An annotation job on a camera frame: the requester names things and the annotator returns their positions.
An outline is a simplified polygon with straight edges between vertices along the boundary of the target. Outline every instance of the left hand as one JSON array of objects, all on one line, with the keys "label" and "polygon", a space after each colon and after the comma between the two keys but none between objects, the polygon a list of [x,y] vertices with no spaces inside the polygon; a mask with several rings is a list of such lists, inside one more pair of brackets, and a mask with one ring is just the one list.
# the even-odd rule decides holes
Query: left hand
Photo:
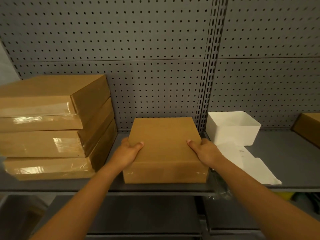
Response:
[{"label": "left hand", "polygon": [[121,172],[134,161],[137,153],[141,148],[143,148],[143,146],[143,142],[139,142],[134,146],[130,146],[128,137],[126,137],[121,141],[121,145],[115,150],[108,163],[116,166]]}]

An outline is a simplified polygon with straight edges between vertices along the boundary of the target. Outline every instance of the white plastic bin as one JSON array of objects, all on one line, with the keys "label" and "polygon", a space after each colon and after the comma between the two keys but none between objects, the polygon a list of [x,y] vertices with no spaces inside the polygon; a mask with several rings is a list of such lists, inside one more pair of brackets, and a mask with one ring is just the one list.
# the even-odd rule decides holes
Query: white plastic bin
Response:
[{"label": "white plastic bin", "polygon": [[251,146],[260,127],[258,121],[243,111],[209,112],[205,131],[216,145],[233,141],[237,146]]}]

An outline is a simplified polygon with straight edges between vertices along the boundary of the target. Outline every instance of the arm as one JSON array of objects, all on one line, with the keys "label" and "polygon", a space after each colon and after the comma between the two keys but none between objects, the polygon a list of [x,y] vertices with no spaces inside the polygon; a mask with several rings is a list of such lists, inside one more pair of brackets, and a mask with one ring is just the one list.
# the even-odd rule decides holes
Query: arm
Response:
[{"label": "arm", "polygon": [[207,139],[187,141],[198,158],[216,170],[268,239],[318,239],[320,222],[286,202],[226,159]]},{"label": "arm", "polygon": [[124,138],[110,161],[30,240],[84,239],[112,181],[134,161],[142,147],[143,142],[130,147],[128,138]]}]

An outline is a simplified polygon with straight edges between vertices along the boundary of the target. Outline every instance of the forearm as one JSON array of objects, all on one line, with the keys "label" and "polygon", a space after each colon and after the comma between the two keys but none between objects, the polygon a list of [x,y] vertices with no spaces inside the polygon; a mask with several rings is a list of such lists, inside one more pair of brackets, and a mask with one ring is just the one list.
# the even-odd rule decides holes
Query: forearm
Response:
[{"label": "forearm", "polygon": [[31,240],[79,240],[97,214],[114,178],[120,173],[116,165],[106,164]]},{"label": "forearm", "polygon": [[315,239],[320,223],[260,184],[242,169],[219,158],[212,167],[258,222],[268,239]]}]

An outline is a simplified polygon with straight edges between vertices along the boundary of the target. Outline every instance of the cardboard box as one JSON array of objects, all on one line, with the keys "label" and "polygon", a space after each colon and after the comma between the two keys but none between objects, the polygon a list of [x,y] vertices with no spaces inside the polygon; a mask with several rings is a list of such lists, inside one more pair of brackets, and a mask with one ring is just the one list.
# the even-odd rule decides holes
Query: cardboard box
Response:
[{"label": "cardboard box", "polygon": [[205,183],[208,167],[199,161],[187,140],[201,143],[192,118],[135,118],[130,145],[144,147],[125,170],[125,183]]},{"label": "cardboard box", "polygon": [[109,98],[83,129],[0,133],[5,157],[87,157],[114,118]]},{"label": "cardboard box", "polygon": [[209,112],[205,131],[216,144],[233,141],[236,146],[251,146],[261,124],[243,111]]},{"label": "cardboard box", "polygon": [[104,75],[37,76],[0,86],[0,132],[82,129],[110,97]]},{"label": "cardboard box", "polygon": [[320,113],[302,113],[292,130],[320,148]]},{"label": "cardboard box", "polygon": [[18,180],[51,180],[90,178],[105,163],[117,136],[114,120],[86,158],[7,158],[7,173]]}]

